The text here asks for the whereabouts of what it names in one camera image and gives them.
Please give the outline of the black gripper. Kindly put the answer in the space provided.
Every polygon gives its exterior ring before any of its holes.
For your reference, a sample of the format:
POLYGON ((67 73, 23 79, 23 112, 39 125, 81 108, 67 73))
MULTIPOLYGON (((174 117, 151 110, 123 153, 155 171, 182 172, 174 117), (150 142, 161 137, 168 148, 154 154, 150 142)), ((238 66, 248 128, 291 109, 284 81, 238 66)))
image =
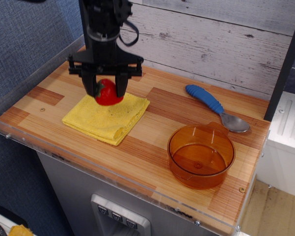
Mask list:
POLYGON ((98 33, 84 33, 86 49, 68 56, 69 73, 82 77, 85 91, 97 96, 96 75, 115 75, 117 97, 125 95, 128 78, 142 75, 144 59, 123 51, 117 44, 120 33, 104 37, 98 33))

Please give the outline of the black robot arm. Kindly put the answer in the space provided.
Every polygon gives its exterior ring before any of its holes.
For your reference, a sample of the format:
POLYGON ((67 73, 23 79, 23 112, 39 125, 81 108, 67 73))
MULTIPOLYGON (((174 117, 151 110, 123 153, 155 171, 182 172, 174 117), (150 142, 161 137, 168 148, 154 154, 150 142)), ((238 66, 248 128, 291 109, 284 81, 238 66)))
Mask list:
POLYGON ((128 21, 133 4, 128 0, 81 0, 79 4, 86 49, 68 56, 69 73, 82 78, 86 93, 92 97, 99 96, 97 75, 113 75, 116 95, 122 97, 128 80, 142 75, 144 61, 117 45, 123 25, 138 32, 128 21))

